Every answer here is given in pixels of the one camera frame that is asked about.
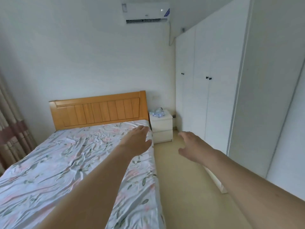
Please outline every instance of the headboard panel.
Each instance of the headboard panel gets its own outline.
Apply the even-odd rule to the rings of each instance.
[[[54,100],[49,104],[56,130],[149,120],[145,91]]]

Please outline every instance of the nightstand drawer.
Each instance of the nightstand drawer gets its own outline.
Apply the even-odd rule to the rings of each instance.
[[[160,120],[160,121],[151,121],[152,131],[153,132],[162,132],[173,129],[173,120]]]
[[[152,140],[153,140],[154,144],[172,141],[173,140],[173,130],[167,130],[167,131],[163,131],[163,132],[153,132]]]

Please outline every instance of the beige floor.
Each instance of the beige floor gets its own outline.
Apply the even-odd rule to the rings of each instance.
[[[178,154],[183,140],[155,144],[163,213],[168,229],[251,228],[229,194],[221,194],[208,173]]]

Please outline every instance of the nightstand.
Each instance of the nightstand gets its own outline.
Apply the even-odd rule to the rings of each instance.
[[[167,110],[164,113],[163,117],[149,115],[154,144],[173,140],[173,117]]]

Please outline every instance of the striped curtain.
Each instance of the striped curtain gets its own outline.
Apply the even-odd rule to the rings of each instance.
[[[0,176],[35,147],[35,140],[0,78]]]

